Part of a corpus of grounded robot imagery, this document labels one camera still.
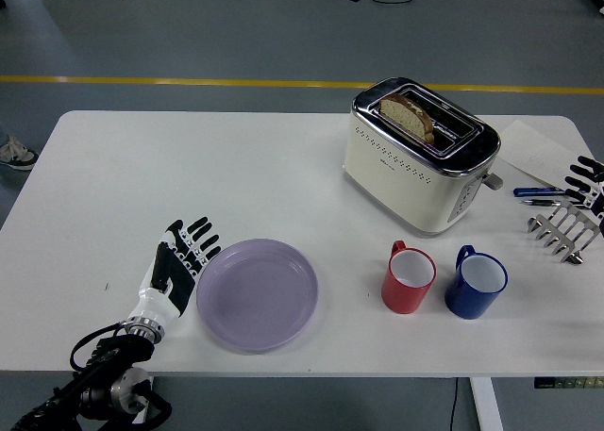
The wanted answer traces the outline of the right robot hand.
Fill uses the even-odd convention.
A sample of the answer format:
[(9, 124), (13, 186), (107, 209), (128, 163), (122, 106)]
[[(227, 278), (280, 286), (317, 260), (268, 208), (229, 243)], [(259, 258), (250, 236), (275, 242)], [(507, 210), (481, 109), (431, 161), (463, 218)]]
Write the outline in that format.
[(603, 164), (595, 159), (578, 156), (570, 166), (571, 175), (564, 181), (566, 194), (592, 211), (598, 219), (603, 218)]

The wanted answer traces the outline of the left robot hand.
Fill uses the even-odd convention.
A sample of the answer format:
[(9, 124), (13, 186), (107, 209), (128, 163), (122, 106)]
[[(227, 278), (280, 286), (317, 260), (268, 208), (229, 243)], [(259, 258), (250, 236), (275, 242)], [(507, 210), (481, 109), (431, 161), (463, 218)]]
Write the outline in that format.
[(154, 322), (166, 329), (182, 316), (201, 273), (221, 252), (219, 236), (211, 230), (206, 217), (168, 226), (141, 283), (138, 304), (128, 316), (130, 323)]

